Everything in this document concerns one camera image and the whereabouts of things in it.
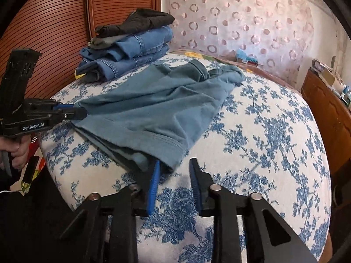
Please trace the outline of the person's left hand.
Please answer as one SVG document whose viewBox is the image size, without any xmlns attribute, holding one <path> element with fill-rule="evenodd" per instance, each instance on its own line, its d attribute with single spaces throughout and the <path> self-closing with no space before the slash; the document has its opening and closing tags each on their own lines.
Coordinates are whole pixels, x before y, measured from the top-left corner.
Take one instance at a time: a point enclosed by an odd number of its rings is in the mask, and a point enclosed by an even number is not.
<svg viewBox="0 0 351 263">
<path fill-rule="evenodd" d="M 29 146 L 31 142 L 30 135 L 22 136 L 20 141 L 10 140 L 1 136 L 1 151 L 11 153 L 13 157 L 12 166 L 17 170 L 22 170 L 26 163 L 29 154 Z"/>
</svg>

